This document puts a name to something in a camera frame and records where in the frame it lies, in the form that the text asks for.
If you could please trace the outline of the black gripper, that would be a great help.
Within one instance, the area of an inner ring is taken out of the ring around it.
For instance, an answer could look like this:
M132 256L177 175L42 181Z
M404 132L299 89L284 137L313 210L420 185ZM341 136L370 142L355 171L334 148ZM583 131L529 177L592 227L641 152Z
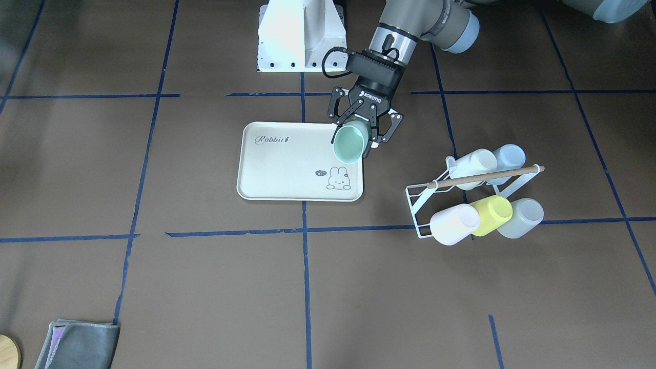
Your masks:
M349 90L342 87L334 87L332 90L328 117L333 124L342 126L353 115L365 119L368 141L363 152L363 159L368 157L371 149L389 142L404 119L403 114L391 110L391 100L400 84L400 75L392 75L389 82L391 84L386 85L363 75L359 76L352 89L352 101ZM359 99L363 100L361 107L359 107ZM339 107L342 100L345 102L348 100L350 105L340 113ZM389 124L384 123L381 128L380 117L383 115L389 115L391 121Z

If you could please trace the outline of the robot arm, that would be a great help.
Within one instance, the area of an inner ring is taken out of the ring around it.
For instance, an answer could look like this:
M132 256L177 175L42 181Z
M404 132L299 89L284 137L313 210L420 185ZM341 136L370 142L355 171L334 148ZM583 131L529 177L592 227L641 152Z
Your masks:
M654 89L586 89L574 85L571 72L562 59L558 45L546 27L543 38L534 45L541 10L529 13L529 30L502 26L495 22L498 40L478 36L489 26L493 16L507 19L502 10L484 11L483 23L473 13L474 1L389 1L380 17L370 46L363 52L367 66L356 66L351 56L347 68L358 75L352 89L354 99L364 91L363 105L356 116L367 124L392 112L391 102L400 78L417 44L426 42L452 57L455 62L463 56L474 56L454 66L453 72L463 83L471 86L461 90L447 90L447 94L654 94ZM560 62L565 73L564 89L544 86L553 77L555 64Z

